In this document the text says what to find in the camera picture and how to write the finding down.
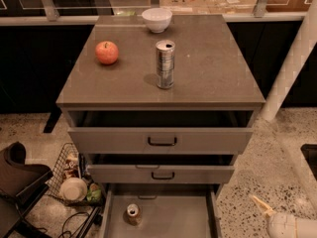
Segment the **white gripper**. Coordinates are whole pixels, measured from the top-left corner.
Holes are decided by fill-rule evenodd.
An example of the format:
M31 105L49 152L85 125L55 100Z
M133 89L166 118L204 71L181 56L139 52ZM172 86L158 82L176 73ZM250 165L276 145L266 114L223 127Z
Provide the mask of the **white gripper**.
M266 229L270 238L296 238L296 219L293 215L275 213L267 203L253 194L250 199L261 214L268 218Z

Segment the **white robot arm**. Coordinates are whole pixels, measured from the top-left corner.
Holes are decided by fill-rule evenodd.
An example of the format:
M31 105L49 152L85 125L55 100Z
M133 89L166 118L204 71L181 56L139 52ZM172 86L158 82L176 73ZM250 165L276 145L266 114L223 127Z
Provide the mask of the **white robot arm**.
M277 212L253 194L250 194L250 199L266 221L269 238L317 238L317 220Z

